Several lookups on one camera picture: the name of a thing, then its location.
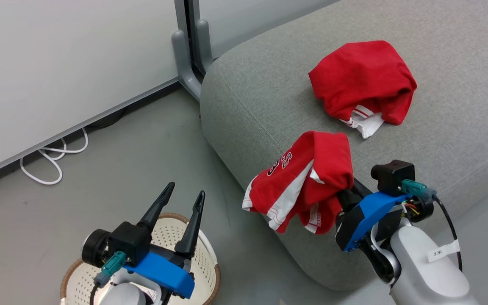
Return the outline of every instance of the whiteboard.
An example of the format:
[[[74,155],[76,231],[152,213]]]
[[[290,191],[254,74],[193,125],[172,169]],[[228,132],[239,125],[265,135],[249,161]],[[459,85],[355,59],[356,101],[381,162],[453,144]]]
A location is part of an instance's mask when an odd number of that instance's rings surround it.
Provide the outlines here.
[[[0,0],[0,162],[177,77],[173,0]]]
[[[214,58],[240,43],[337,0],[199,0]]]

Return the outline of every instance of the gray stand leg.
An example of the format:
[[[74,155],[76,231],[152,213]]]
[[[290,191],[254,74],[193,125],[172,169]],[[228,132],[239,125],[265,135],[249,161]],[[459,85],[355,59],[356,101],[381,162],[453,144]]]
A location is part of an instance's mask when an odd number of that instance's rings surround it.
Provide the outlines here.
[[[178,75],[182,78],[180,79],[180,83],[199,101],[201,98],[201,83],[199,83],[199,80],[191,69],[188,37],[186,37],[186,34],[182,30],[173,33],[172,48],[175,52]]]
[[[208,21],[201,19],[197,21],[197,46],[199,49],[199,60],[203,69],[203,73],[206,74],[214,62],[212,58],[212,49],[210,41],[210,31],[208,29]]]

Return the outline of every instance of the gray sofa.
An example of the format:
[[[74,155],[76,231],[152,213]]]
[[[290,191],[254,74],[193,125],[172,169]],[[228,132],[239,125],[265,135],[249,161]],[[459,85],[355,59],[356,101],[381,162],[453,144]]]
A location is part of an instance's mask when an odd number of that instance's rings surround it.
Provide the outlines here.
[[[418,89],[401,126],[385,123],[364,140],[325,113],[308,72],[344,43],[370,40],[395,47]],[[341,0],[217,59],[203,82],[201,116],[243,188],[305,131],[343,132],[355,176],[370,189],[374,164],[412,162],[456,218],[488,194],[488,1]],[[445,226],[439,212],[422,224],[430,234]],[[294,219],[278,236],[317,282],[361,286],[372,268],[360,253],[342,253],[334,233],[315,236]]]

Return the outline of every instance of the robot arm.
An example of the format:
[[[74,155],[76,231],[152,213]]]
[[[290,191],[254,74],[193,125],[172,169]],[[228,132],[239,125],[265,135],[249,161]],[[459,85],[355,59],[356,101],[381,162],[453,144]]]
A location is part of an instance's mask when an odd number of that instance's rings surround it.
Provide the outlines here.
[[[412,225],[432,215],[432,200],[438,200],[434,190],[414,181],[414,165],[394,160],[374,166],[371,175],[379,192],[356,181],[338,194],[339,247],[362,251],[398,305],[478,305],[462,271],[447,256],[430,261],[428,253],[439,247]]]
[[[168,304],[172,295],[190,299],[195,288],[191,259],[195,255],[205,193],[199,193],[186,231],[174,251],[150,243],[161,209],[169,202],[174,187],[174,182],[169,183],[136,225],[122,222],[113,232],[97,229],[86,239],[83,261],[101,268],[94,279],[90,305],[151,304],[151,297],[137,285],[155,291],[154,305]],[[94,302],[97,288],[104,287],[111,278],[106,295]]]

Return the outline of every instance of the teal connector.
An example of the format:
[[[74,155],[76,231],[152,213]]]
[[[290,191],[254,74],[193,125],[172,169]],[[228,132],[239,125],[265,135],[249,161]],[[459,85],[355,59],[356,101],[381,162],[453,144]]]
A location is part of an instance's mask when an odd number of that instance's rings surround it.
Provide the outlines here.
[[[429,189],[426,185],[409,179],[403,180],[402,192],[428,200],[432,200],[432,195],[436,195],[434,189]]]
[[[93,282],[103,288],[110,278],[120,270],[127,262],[127,255],[122,251],[116,251],[114,255],[101,267],[101,272],[95,276]]]

